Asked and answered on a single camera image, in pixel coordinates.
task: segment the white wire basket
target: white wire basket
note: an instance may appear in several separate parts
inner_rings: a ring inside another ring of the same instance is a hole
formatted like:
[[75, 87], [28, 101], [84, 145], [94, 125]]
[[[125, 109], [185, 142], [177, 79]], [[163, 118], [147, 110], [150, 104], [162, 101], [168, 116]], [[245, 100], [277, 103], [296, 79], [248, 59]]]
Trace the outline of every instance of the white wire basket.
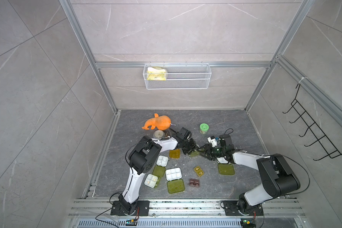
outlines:
[[[147, 80], [148, 67], [166, 70], [166, 80]], [[207, 89], [211, 76], [207, 63], [148, 63], [144, 65], [143, 78], [146, 89]]]

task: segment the metal bracket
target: metal bracket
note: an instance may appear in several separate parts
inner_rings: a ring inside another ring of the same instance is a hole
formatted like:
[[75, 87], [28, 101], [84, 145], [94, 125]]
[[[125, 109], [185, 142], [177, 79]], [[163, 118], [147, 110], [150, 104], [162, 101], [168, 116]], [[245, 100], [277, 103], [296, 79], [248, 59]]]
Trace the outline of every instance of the metal bracket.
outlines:
[[[240, 215], [238, 211], [238, 200], [233, 201], [222, 201], [224, 204], [224, 211], [226, 216], [236, 216]], [[263, 216], [263, 209], [261, 204], [256, 205], [255, 208], [256, 216]], [[254, 216], [255, 214], [252, 212], [249, 214], [249, 216]]]
[[87, 195], [86, 197], [94, 197], [94, 194], [95, 194], [95, 187], [96, 187], [96, 183], [91, 183], [90, 184], [90, 187], [87, 191]]
[[[139, 207], [139, 216], [148, 216], [148, 212], [150, 210], [150, 202], [148, 200], [140, 200], [137, 202], [137, 207]], [[113, 208], [110, 212], [110, 215], [119, 215], [125, 216], [127, 212], [124, 211], [123, 207], [120, 205], [119, 201], [113, 202]]]

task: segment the aluminum frame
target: aluminum frame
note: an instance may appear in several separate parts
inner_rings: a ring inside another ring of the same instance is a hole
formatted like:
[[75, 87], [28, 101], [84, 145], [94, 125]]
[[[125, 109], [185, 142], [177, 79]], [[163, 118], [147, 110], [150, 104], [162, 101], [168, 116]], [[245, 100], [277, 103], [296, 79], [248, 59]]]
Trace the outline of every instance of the aluminum frame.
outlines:
[[203, 63], [210, 67], [270, 67], [269, 61], [176, 61], [176, 62], [142, 62], [142, 61], [124, 61], [124, 62], [96, 62], [98, 68], [112, 67], [141, 67], [145, 64], [189, 64]]
[[305, 89], [306, 92], [308, 92], [308, 94], [311, 95], [342, 127], [342, 109], [317, 85], [315, 85], [312, 80], [306, 78], [306, 76], [292, 65], [284, 56], [278, 55], [276, 60], [290, 76], [292, 76], [297, 82], [300, 82], [303, 89]]
[[83, 52], [85, 53], [87, 60], [89, 61], [89, 64], [91, 66], [91, 68], [93, 69], [95, 76], [97, 78], [97, 80], [99, 81], [99, 84], [101, 86], [101, 89], [103, 90], [106, 99], [109, 102], [109, 105], [113, 111], [113, 113], [117, 113], [117, 108], [115, 106], [115, 102], [112, 98], [112, 95], [109, 92], [108, 87], [106, 86], [105, 80], [101, 74], [101, 72], [99, 71], [99, 69], [95, 66], [95, 58], [91, 52], [90, 46], [86, 41], [85, 35], [82, 32], [81, 26], [77, 20], [77, 17], [75, 15], [75, 12], [72, 8], [71, 3], [69, 2], [69, 0], [59, 0], [59, 2], [62, 5], [62, 8], [70, 22], [70, 25], [72, 26], [72, 29], [74, 30], [76, 37], [82, 47]]
[[294, 37], [296, 31], [300, 27], [301, 23], [303, 22], [305, 16], [308, 14], [310, 8], [314, 4], [315, 0], [303, 0], [301, 3], [294, 19], [292, 20], [289, 29], [287, 30], [286, 34], [284, 35], [284, 38], [282, 39], [281, 43], [278, 46], [278, 49], [276, 50], [274, 56], [271, 60], [271, 67], [265, 71], [265, 73], [262, 75], [259, 83], [256, 86], [255, 91], [252, 93], [249, 101], [247, 102], [247, 105], [245, 107], [245, 110], [247, 112], [250, 111], [252, 105], [255, 103], [258, 95], [260, 94], [262, 88], [266, 84], [268, 78], [270, 77], [272, 71], [274, 70], [274, 67], [276, 66], [276, 58], [278, 55], [282, 55], [289, 43], [291, 42], [292, 38]]
[[[148, 216], [144, 217], [163, 217], [163, 218], [184, 218], [184, 217], [231, 217], [250, 219], [253, 216], [226, 216], [221, 207], [223, 200], [238, 199], [153, 199], [145, 198], [139, 200], [149, 200], [150, 208]], [[306, 218], [301, 205], [297, 199], [271, 199], [262, 204], [266, 218]], [[93, 218], [112, 206], [109, 198], [76, 199], [68, 211], [68, 218]], [[110, 212], [104, 213], [105, 217], [110, 216]]]
[[95, 188], [96, 188], [96, 183], [98, 182], [99, 180], [99, 175], [100, 175], [100, 172], [101, 172], [101, 168], [104, 164], [104, 161], [105, 161], [105, 158], [106, 158], [106, 155], [108, 153], [108, 150], [109, 150], [109, 146], [110, 146], [110, 143], [112, 141], [112, 138], [113, 138], [113, 135], [114, 135], [114, 132], [115, 132], [115, 128], [118, 124], [118, 120], [119, 120], [119, 117], [120, 117], [120, 114], [121, 114], [121, 111], [118, 111], [116, 114], [113, 115], [113, 118], [109, 124], [109, 127], [108, 127], [108, 131], [106, 133], [106, 137], [105, 137], [105, 140], [103, 141], [103, 144], [101, 145], [101, 148], [100, 148], [100, 153], [95, 161], [95, 168], [93, 170], [93, 172], [91, 173], [91, 176], [89, 178], [89, 181], [87, 182], [87, 185], [86, 185], [86, 188], [85, 188], [85, 191], [82, 195], [82, 198], [87, 198], [87, 197], [94, 197], [94, 193], [95, 193]]

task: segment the small jar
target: small jar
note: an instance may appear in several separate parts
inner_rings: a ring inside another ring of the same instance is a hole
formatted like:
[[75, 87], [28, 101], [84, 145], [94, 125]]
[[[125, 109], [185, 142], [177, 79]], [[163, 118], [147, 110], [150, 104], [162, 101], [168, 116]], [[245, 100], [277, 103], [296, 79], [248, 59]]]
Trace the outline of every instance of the small jar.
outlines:
[[201, 134], [206, 134], [208, 132], [208, 130], [209, 130], [209, 125], [207, 125], [207, 124], [201, 124], [200, 125], [199, 131]]

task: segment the white pill box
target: white pill box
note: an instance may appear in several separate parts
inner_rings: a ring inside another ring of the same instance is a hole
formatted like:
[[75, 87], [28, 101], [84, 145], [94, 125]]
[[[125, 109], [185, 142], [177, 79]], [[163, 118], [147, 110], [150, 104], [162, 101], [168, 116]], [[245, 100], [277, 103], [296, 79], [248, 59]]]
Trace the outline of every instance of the white pill box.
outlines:
[[144, 185], [154, 188], [156, 186], [156, 183], [158, 181], [158, 177], [152, 174], [148, 174], [146, 180], [144, 181]]
[[166, 170], [166, 180], [176, 180], [176, 179], [181, 179], [181, 169], [180, 168], [173, 168], [173, 169], [168, 169]]
[[158, 156], [156, 164], [159, 166], [165, 167], [165, 166], [167, 166], [168, 161], [169, 161], [169, 157], [160, 155], [160, 156]]

